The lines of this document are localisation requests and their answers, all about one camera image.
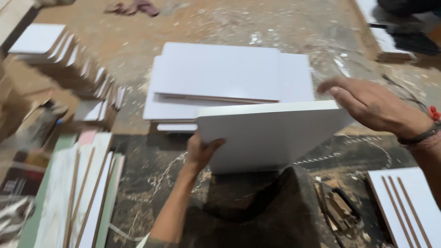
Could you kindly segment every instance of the bracelet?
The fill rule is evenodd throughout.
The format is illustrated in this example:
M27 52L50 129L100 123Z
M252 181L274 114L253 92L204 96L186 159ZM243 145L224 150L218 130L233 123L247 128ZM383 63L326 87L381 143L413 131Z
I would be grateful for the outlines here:
M400 144L402 144L402 145L407 145L407 146L415 145L417 143L420 143L423 140L428 139L429 137L432 137L433 135L437 134L440 130L441 130L441 123L435 122L429 128L429 130L425 131L424 133L417 135L417 136L413 137L412 139L398 138L398 142L400 142Z

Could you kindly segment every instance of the finger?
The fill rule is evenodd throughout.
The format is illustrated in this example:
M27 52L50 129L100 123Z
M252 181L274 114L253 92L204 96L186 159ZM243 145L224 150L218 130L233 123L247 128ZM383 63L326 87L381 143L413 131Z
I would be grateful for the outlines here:
M351 116L360 116L365 113L367 107L347 90L340 87L332 87L329 89L329 93L345 108Z
M334 87L334 86L351 91L351 89L353 89L354 85L356 85L356 84L358 84L358 82L356 80L352 80L352 79L344 78L344 77L333 77L329 80L322 82L317 87L317 93L323 94L327 90L329 90L331 87Z
M212 156L214 154L214 152L221 147L223 144L225 144L225 139L216 139L213 140L207 147L206 149L206 154L208 156Z

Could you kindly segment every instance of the wooden panel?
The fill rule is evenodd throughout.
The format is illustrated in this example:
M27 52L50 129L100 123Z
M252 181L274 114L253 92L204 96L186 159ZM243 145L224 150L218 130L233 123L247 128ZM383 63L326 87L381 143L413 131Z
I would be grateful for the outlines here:
M396 247L441 247L441 211L419 167L369 171L368 175Z
M112 133L97 133L93 140L92 146L95 147L92 163L90 164L87 178L84 181L84 191L79 197L79 206L77 214L73 220L71 227L70 248L77 248L81 236L84 231L86 220L89 216L92 206L92 199L98 187L99 178L103 172L103 167L107 158L110 142L112 141Z
M77 149L55 154L35 248L65 248L76 181Z
M46 171L52 170L52 167L55 162L56 152L65 148L72 147L75 143L75 140L76 140L76 135L72 135L72 134L60 135L54 148L54 155L52 156ZM26 238L20 239L17 248L29 248L29 247L33 247L35 244L38 226L40 224L41 214L43 212L43 204L46 198L46 191L48 188L49 179L50 179L50 173L45 173L43 180L41 181L38 193L35 197L34 214L31 217L29 217L22 230L22 237L26 237Z
M167 42L157 93L279 101L279 51Z
M226 139L214 174L278 170L353 121L334 100L201 108L197 118L205 143Z

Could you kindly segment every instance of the dusty floor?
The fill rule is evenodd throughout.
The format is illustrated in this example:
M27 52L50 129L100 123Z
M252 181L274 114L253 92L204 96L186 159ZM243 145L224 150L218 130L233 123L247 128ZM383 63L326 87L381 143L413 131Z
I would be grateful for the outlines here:
M310 55L316 85L346 75L377 80L388 74L422 101L441 108L438 65L378 64L367 61L359 27L346 0L153 0L157 17L104 14L109 0L77 0L69 6L44 8L35 22L64 23L83 45L127 86L114 133L146 134L142 119L153 58L168 41L277 47L285 53ZM26 85L24 93L53 85L19 61L9 60L8 73ZM354 124L340 134L373 134Z

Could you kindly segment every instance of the hand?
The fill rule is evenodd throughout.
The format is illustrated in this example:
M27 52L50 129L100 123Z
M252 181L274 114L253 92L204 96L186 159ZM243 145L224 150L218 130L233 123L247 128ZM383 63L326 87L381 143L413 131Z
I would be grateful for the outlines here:
M327 90L354 119L375 131L411 139L426 132L434 123L425 113L368 80L335 77L317 88L318 93Z
M194 135L187 142L187 163L185 164L186 171L197 176L207 166L214 152L225 143L224 139L216 139L209 145L202 143L201 137L196 130Z

